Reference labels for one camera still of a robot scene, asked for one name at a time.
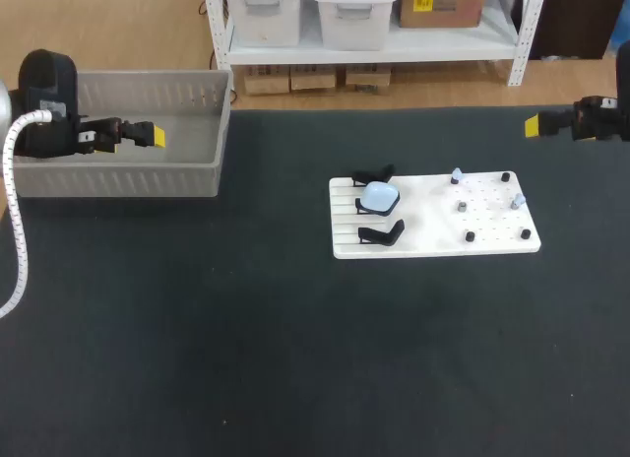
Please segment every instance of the dark table mat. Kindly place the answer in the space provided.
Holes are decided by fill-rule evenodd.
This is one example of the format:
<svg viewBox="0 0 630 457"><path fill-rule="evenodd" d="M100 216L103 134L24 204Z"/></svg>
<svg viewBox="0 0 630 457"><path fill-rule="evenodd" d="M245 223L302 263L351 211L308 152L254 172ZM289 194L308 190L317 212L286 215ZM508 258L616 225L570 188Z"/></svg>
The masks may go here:
<svg viewBox="0 0 630 457"><path fill-rule="evenodd" d="M628 455L630 145L535 112L235 112L216 200L23 200L0 455ZM541 252L335 260L329 178L385 163L516 171Z"/></svg>

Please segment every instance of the metal shelving unit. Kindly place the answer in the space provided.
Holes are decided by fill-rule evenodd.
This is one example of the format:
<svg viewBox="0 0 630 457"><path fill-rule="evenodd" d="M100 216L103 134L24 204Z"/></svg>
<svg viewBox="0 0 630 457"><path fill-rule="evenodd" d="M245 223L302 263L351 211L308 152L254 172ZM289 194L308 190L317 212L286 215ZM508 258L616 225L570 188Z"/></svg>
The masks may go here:
<svg viewBox="0 0 630 457"><path fill-rule="evenodd" d="M402 29L393 15L387 43L378 51L337 51L323 47L319 14L306 0L303 28L296 47L246 47L238 42L222 0L206 0L208 20L220 69L231 65L402 63L420 61L513 60L509 86L521 86L543 0L523 0L517 33L506 0L487 0L481 24L474 29Z"/></svg>

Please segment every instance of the gray plastic bin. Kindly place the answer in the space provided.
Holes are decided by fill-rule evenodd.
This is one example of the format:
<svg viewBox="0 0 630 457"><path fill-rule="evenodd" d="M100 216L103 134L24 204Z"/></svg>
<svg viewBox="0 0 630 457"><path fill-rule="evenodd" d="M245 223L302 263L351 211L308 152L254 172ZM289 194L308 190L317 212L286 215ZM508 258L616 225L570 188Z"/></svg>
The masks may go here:
<svg viewBox="0 0 630 457"><path fill-rule="evenodd" d="M37 160L15 157L25 197L212 197L227 136L229 71L79 73L79 111L149 120L166 148L123 141L116 154Z"/></svg>

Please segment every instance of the white plastic storage box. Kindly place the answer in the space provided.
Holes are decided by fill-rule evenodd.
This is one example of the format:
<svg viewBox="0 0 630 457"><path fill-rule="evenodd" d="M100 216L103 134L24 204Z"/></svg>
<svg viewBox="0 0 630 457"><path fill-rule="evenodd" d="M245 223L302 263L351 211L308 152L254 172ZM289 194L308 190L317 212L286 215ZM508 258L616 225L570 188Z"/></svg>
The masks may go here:
<svg viewBox="0 0 630 457"><path fill-rule="evenodd" d="M396 0L315 0L324 46L334 50L380 50Z"/></svg>
<svg viewBox="0 0 630 457"><path fill-rule="evenodd" d="M219 192L232 75L229 71L79 73L79 112L151 121L166 148L123 140L117 153L15 157L25 197L212 197Z"/></svg>
<svg viewBox="0 0 630 457"><path fill-rule="evenodd" d="M227 0L238 42L244 46L296 46L301 0Z"/></svg>

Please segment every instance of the brown box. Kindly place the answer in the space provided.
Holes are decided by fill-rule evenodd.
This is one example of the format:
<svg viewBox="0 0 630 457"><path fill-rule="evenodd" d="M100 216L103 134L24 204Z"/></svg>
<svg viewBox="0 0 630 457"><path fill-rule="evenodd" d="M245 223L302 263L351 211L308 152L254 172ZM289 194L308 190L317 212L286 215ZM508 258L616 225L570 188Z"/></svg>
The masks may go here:
<svg viewBox="0 0 630 457"><path fill-rule="evenodd" d="M385 93L391 78L390 64L361 63L346 66L346 86L363 93Z"/></svg>
<svg viewBox="0 0 630 457"><path fill-rule="evenodd" d="M485 0L401 0L401 27L477 27Z"/></svg>
<svg viewBox="0 0 630 457"><path fill-rule="evenodd" d="M288 93L288 66L247 66L245 68L245 93L248 95Z"/></svg>
<svg viewBox="0 0 630 457"><path fill-rule="evenodd" d="M292 65L291 90L333 90L337 86L335 65Z"/></svg>

